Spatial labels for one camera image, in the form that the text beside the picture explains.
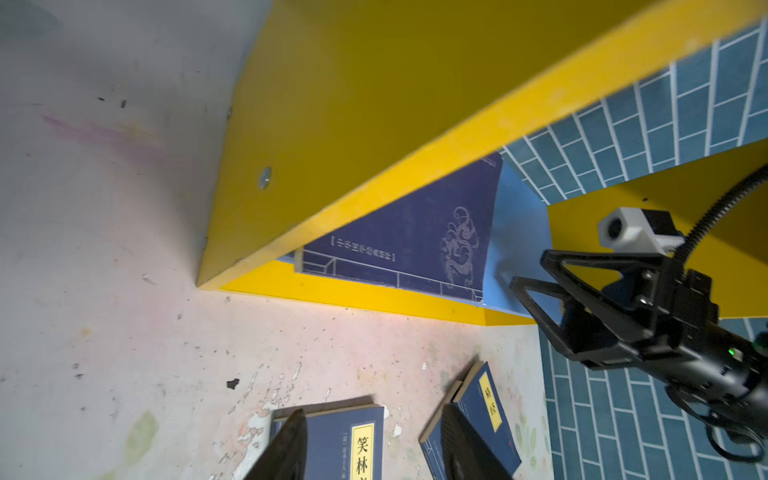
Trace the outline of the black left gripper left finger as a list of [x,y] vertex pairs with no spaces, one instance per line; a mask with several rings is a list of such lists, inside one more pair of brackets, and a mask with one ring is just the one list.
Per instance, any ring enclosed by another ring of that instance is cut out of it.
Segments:
[[245,480],[302,480],[306,470],[308,426],[303,409],[295,410]]

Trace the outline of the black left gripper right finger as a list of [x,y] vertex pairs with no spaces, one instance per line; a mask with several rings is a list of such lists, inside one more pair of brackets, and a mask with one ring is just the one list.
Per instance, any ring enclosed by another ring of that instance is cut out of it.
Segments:
[[442,409],[441,446],[447,479],[512,479],[454,404],[446,404]]

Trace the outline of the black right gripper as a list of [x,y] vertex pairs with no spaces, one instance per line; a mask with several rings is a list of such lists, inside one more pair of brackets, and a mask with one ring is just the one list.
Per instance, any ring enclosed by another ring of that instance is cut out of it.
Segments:
[[[767,357],[719,326],[710,277],[661,254],[547,250],[556,283],[514,277],[510,289],[550,345],[586,368],[638,368],[682,406],[728,420],[767,417]],[[562,303],[557,323],[531,293]]]

